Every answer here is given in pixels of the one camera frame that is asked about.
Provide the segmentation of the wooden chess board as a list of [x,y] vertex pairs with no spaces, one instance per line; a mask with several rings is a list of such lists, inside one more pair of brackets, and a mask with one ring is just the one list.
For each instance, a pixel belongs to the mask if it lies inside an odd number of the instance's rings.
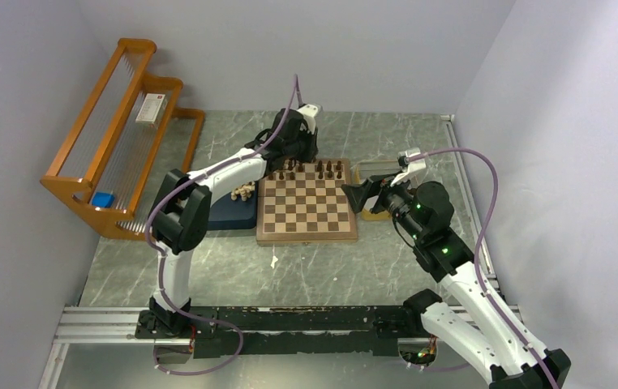
[[[323,161],[324,179],[319,180],[316,165]],[[333,179],[327,178],[325,165],[333,164]],[[337,180],[336,163],[343,164],[342,179]],[[350,162],[345,158],[320,158],[305,163],[305,171],[297,171],[299,163],[287,162],[275,172],[275,179],[268,176],[258,181],[256,242],[261,246],[308,243],[356,242],[358,230],[356,215],[341,189],[350,184]],[[278,180],[279,172],[285,179]],[[288,174],[295,173],[290,180]]]

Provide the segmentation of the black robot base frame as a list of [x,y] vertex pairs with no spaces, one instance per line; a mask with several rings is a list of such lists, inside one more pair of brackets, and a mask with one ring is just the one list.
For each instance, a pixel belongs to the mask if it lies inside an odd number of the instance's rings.
[[415,355],[432,336],[405,306],[195,306],[197,319],[143,310],[138,340],[180,346],[194,358],[238,354],[370,353]]

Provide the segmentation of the yellow metal tin tray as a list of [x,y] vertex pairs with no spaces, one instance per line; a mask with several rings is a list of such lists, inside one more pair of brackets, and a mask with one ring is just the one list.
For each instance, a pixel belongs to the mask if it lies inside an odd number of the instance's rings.
[[[355,171],[354,171],[354,184],[358,185],[363,183],[368,177],[374,175],[387,175],[387,174],[398,174],[400,172],[400,166],[396,160],[384,160],[384,161],[373,161],[373,162],[363,162],[358,163]],[[409,190],[411,186],[416,182],[414,178],[411,178],[409,182],[402,183],[398,186],[403,186],[406,190]],[[387,211],[372,213],[370,212],[370,207],[373,205],[376,199],[373,198],[369,202],[365,208],[358,213],[365,221],[381,221],[391,219],[392,215],[390,215]]]

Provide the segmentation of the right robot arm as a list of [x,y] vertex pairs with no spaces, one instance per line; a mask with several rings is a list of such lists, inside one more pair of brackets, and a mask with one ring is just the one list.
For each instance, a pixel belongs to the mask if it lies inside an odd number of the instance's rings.
[[571,361],[560,348],[549,349],[512,312],[477,267],[474,253],[453,231],[454,208],[439,182],[410,189],[393,176],[369,177],[341,187],[350,208],[360,212],[367,201],[386,211],[400,235],[408,234],[419,266],[463,306],[472,320],[459,318],[430,289],[404,302],[404,328],[443,340],[490,388],[561,388]]

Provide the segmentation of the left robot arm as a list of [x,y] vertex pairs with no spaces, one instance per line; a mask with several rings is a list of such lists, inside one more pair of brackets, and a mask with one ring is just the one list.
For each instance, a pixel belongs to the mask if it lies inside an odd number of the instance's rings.
[[241,185],[282,170],[288,160],[313,161],[321,111],[313,104],[282,109],[273,128],[262,130],[232,156],[204,169],[174,169],[165,176],[145,225],[145,239],[158,257],[157,289],[148,308],[155,322],[152,332],[177,337],[197,318],[190,312],[190,256],[208,231],[211,206]]

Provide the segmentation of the blue small box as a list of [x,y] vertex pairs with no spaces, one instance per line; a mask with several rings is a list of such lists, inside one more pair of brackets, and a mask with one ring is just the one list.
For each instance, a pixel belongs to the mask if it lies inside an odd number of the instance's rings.
[[90,204],[93,207],[99,208],[111,208],[114,204],[116,197],[113,192],[97,191],[91,199]]

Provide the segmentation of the white red small box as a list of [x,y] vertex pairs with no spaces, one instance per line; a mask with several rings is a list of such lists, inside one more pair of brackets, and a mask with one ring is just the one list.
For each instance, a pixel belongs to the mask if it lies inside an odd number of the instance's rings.
[[154,125],[167,105],[165,93],[146,93],[139,108],[135,122],[144,125]]

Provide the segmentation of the blue plastic tray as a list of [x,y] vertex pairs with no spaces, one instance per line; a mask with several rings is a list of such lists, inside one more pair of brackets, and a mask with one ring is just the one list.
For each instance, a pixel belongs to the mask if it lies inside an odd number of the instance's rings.
[[251,193],[245,200],[240,194],[236,199],[231,194],[218,199],[210,209],[208,231],[253,229],[258,215],[257,184],[252,182]]

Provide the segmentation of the light wooden chess pieces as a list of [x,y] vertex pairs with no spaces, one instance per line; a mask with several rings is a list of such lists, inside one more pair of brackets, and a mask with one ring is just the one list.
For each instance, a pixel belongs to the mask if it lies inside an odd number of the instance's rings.
[[242,202],[246,202],[254,193],[255,183],[248,182],[232,190],[230,193],[230,198],[232,201],[241,200]]

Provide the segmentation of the orange wooden rack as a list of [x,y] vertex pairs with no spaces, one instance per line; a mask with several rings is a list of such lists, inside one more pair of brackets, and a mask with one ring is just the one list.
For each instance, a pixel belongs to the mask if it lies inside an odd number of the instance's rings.
[[[148,71],[157,45],[122,38],[79,111],[40,183],[100,236],[141,240],[152,200],[144,198],[148,178],[173,120],[193,122],[182,170],[193,161],[203,128],[201,109],[183,108],[182,80]],[[154,125],[135,122],[146,93],[165,93],[167,105]],[[111,208],[93,207],[97,192],[113,192]]]

